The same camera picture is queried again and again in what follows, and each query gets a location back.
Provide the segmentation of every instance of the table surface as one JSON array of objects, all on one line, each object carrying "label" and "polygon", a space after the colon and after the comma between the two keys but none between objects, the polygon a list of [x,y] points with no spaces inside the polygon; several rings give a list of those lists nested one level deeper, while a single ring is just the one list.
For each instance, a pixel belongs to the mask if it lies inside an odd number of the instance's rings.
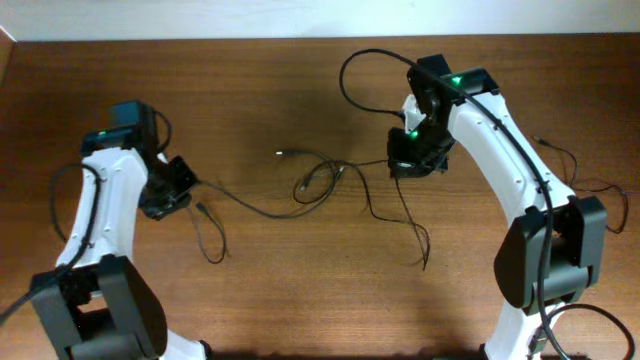
[{"label": "table surface", "polygon": [[[350,106],[338,89],[342,61],[367,47],[414,59],[441,52],[454,71],[485,67],[525,135],[573,151],[578,178],[606,179],[627,191],[627,229],[607,233],[600,282],[582,301],[619,316],[638,337],[637,34],[18,43],[0,93],[0,307],[26,290],[32,274],[52,268],[63,245],[49,221],[50,176],[80,160],[83,135],[109,126],[114,103],[140,99],[162,111],[173,123],[171,156],[273,212],[295,207],[291,188],[316,164],[283,160],[274,155],[278,149],[385,159],[387,131],[400,123]],[[347,73],[349,91],[362,103],[398,109],[409,93],[406,70],[381,56],[356,60]],[[562,176],[559,155],[535,148]],[[416,264],[412,229],[373,219],[354,173],[345,174],[320,209],[297,220],[266,219],[222,194],[194,191],[227,231],[229,256],[217,266],[200,254],[185,211],[161,222],[139,213],[135,264],[170,328],[217,351],[431,356],[474,350],[491,335],[502,305],[493,259],[507,224],[460,145],[449,168],[401,182],[414,218],[431,234],[425,272]],[[376,211],[402,218],[386,166],[363,171]],[[78,173],[59,184],[65,229],[80,185]],[[618,222],[619,196],[600,199],[609,221]],[[200,221],[215,255],[220,239]],[[567,350],[596,359],[619,359],[626,351],[622,335],[595,314],[567,314],[556,333]],[[54,358],[29,305],[0,330],[0,339],[5,359]]]}]

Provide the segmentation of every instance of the wooden table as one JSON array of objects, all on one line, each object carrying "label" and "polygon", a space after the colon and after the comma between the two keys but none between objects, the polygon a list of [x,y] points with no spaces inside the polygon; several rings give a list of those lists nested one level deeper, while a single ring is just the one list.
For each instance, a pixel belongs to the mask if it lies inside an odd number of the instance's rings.
[{"label": "wooden table", "polygon": [[[310,158],[386,158],[390,116],[365,113],[340,95],[342,61],[366,47],[409,58],[443,53],[454,70],[485,67],[526,135],[573,151],[579,178],[601,177],[629,193],[626,231],[608,233],[600,283],[582,300],[610,310],[640,335],[638,206],[640,36],[462,36],[331,40],[212,40],[18,43],[0,93],[0,307],[50,270],[62,249],[49,222],[48,182],[80,160],[79,144],[108,127],[110,105],[141,99],[173,122],[169,154],[269,211],[294,206],[291,187]],[[380,56],[353,63],[347,86],[365,104],[398,109],[407,68]],[[536,147],[559,175],[553,150]],[[162,302],[169,326],[222,352],[284,355],[427,355],[474,350],[491,335],[502,305],[493,259],[505,216],[459,145],[445,175],[402,181],[416,221],[429,228],[426,272],[410,227],[376,221],[353,173],[317,212],[269,220],[219,193],[194,192],[223,221],[230,256],[218,266],[199,253],[187,213],[161,222],[138,215],[135,263]],[[380,215],[403,210],[385,165],[363,169]],[[65,229],[80,179],[58,189]],[[616,194],[602,194],[610,222]],[[219,239],[203,225],[212,253]],[[567,350],[596,359],[626,351],[617,329],[595,314],[567,314],[557,326]],[[54,358],[31,306],[0,330],[4,359]]]}]

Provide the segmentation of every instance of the white wall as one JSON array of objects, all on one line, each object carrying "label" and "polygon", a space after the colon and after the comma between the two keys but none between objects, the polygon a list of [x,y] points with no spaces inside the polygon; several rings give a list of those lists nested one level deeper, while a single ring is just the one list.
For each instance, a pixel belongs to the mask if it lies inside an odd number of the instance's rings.
[{"label": "white wall", "polygon": [[640,0],[0,0],[18,41],[640,31]]}]

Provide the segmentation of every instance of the wooden tabletop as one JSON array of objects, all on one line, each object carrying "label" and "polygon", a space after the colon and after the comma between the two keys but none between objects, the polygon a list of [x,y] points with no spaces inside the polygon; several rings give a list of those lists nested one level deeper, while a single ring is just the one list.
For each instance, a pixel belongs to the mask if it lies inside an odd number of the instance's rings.
[{"label": "wooden tabletop", "polygon": [[[292,209],[291,188],[312,158],[386,158],[388,115],[362,112],[340,95],[338,71],[353,51],[388,48],[409,58],[442,53],[454,71],[485,67],[525,135],[570,149],[578,177],[599,177],[630,197],[627,229],[607,233],[600,282],[582,301],[602,306],[640,335],[640,36],[442,36],[315,40],[18,43],[0,92],[0,308],[52,269],[62,243],[49,221],[48,182],[80,160],[89,131],[109,126],[114,103],[140,99],[173,123],[168,152],[202,179],[218,181],[265,210]],[[364,104],[398,109],[407,68],[370,56],[353,62],[347,86]],[[558,154],[535,147],[562,176]],[[441,355],[475,350],[502,306],[493,259],[507,230],[497,198],[469,154],[456,145],[449,172],[403,180],[417,222],[431,234],[427,270],[405,225],[373,219],[362,185],[345,174],[336,193],[297,220],[270,220],[222,194],[197,189],[224,224],[229,256],[205,261],[185,211],[161,222],[138,214],[134,257],[172,330],[221,352],[283,355]],[[402,218],[384,164],[363,168],[376,211]],[[78,174],[58,187],[68,232]],[[600,199],[621,218],[615,193]],[[219,253],[214,228],[206,247]],[[620,359],[624,337],[603,318],[567,314],[564,347]],[[4,359],[50,359],[54,352],[30,305],[0,330]]]}]

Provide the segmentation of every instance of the white background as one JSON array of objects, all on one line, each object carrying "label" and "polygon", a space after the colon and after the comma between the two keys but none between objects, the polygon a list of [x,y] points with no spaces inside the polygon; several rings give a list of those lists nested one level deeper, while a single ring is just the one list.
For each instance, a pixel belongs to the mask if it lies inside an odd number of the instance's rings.
[{"label": "white background", "polygon": [[640,31],[640,0],[0,0],[18,41]]}]

